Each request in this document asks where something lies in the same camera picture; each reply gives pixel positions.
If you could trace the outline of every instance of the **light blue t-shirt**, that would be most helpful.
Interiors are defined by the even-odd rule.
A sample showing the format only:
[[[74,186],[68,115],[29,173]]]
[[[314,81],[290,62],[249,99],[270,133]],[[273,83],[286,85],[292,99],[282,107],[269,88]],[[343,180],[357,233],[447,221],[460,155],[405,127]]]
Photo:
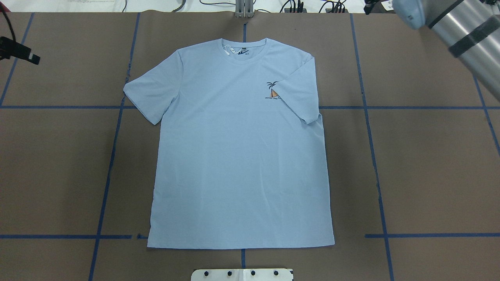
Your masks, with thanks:
[[[148,247],[335,243],[309,53],[217,39],[177,50],[124,92],[161,120]]]

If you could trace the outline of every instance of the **metal bracket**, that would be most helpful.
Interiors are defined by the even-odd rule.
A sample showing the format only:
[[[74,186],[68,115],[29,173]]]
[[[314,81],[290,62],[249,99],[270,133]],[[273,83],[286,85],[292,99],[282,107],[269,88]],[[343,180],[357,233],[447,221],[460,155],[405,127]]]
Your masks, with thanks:
[[[191,281],[293,281],[294,271],[286,268],[198,269]]]
[[[254,17],[254,0],[236,0],[237,18],[253,18]]]

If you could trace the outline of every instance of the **sailboat graphic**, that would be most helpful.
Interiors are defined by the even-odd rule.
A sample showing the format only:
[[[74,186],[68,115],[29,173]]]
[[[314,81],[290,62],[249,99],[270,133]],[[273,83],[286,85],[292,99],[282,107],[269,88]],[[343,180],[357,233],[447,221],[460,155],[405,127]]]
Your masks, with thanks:
[[[267,82],[267,85],[269,86],[269,89],[271,89],[271,95],[270,97],[271,98],[276,98],[278,95],[277,92],[275,92],[275,90],[273,90],[273,86],[276,85],[276,83],[278,83],[278,81],[274,81],[274,82]]]

